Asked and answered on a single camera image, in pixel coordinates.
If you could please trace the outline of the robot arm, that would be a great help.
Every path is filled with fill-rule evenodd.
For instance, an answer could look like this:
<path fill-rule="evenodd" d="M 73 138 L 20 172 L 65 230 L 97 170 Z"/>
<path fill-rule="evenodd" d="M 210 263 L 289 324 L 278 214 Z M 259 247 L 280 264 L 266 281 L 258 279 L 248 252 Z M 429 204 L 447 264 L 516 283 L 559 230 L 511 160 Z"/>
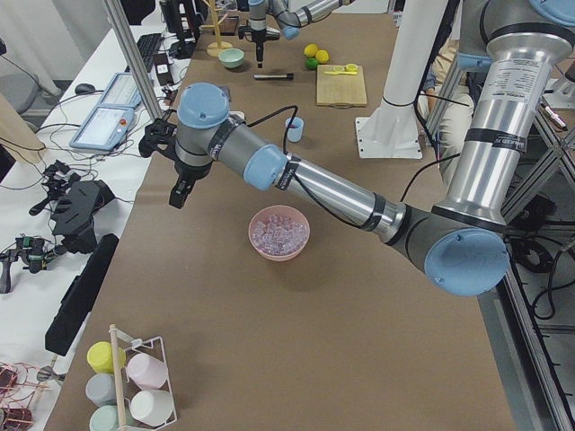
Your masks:
<path fill-rule="evenodd" d="M 291 12 L 286 1 L 250 0 L 248 2 L 248 29 L 251 40 L 255 44 L 257 67 L 263 68 L 265 43 L 276 39 L 275 36 L 269 34 L 267 25 L 269 16 L 279 26 L 277 38 L 283 35 L 286 39 L 293 39 L 301 28 L 319 22 L 336 9 L 349 4 L 352 4 L 352 1 L 313 1 Z"/>
<path fill-rule="evenodd" d="M 176 158 L 193 177 L 218 162 L 256 189 L 278 188 L 315 203 L 343 223 L 375 234 L 439 288 L 462 296 L 496 286 L 508 268 L 500 208 L 535 106 L 553 66 L 574 44 L 562 18 L 570 5 L 474 1 L 464 8 L 466 42 L 491 68 L 445 199 L 429 211 L 390 201 L 259 137 L 230 112 L 215 85 L 181 95 Z"/>

